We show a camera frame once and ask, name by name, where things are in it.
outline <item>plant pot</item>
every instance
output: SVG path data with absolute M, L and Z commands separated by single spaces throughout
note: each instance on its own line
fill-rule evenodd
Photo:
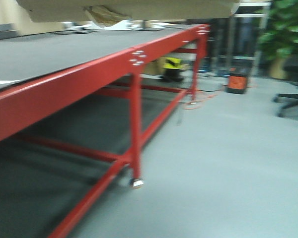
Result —
M 283 71 L 283 65 L 285 63 L 285 58 L 275 59 L 269 68 L 269 76 L 276 79 L 286 79 L 287 73 Z

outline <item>potted plant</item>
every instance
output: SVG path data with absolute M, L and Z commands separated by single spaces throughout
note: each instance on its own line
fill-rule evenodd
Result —
M 290 55 L 298 55 L 298 0 L 273 2 L 267 30 L 258 42 L 263 55 L 272 62 L 270 76 L 285 78 L 285 73 L 278 73 L 283 62 Z

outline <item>wall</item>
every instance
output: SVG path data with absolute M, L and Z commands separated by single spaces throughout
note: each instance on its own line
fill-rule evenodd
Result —
M 14 24 L 19 35 L 57 31 L 63 27 L 60 22 L 34 23 L 15 0 L 0 0 L 0 24 L 7 23 Z

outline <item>gray table top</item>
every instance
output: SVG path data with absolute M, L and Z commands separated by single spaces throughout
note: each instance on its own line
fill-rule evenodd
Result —
M 143 44 L 181 29 L 45 33 L 0 40 L 0 89 Z

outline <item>table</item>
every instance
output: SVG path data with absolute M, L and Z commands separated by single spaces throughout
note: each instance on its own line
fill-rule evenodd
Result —
M 141 148 L 186 94 L 195 97 L 199 61 L 206 55 L 208 26 L 166 28 L 159 32 L 99 31 L 91 34 L 52 33 L 0 41 L 0 141 L 15 137 L 59 150 L 111 163 L 92 187 L 50 234 L 63 238 L 126 165 L 133 170 L 132 187 L 141 179 Z M 179 49 L 196 41 L 196 49 Z M 190 89 L 141 85 L 146 63 L 169 52 L 196 53 Z M 130 83 L 115 83 L 124 75 Z M 142 132 L 141 89 L 177 93 L 162 113 Z M 127 98 L 130 101 L 131 148 L 123 155 L 83 148 L 60 141 L 16 134 L 29 125 L 90 94 Z

